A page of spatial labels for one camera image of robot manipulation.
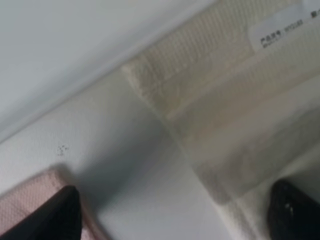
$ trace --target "pink mesh fabric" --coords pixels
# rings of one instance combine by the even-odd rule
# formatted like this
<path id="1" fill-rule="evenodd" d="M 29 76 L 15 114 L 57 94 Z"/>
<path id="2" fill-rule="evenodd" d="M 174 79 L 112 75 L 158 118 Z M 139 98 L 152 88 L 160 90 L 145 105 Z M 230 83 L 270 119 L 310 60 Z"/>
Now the pink mesh fabric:
<path id="1" fill-rule="evenodd" d="M 67 183 L 54 170 L 38 175 L 0 198 L 0 236 L 34 212 Z M 82 207 L 81 240 L 106 240 L 88 210 Z"/>

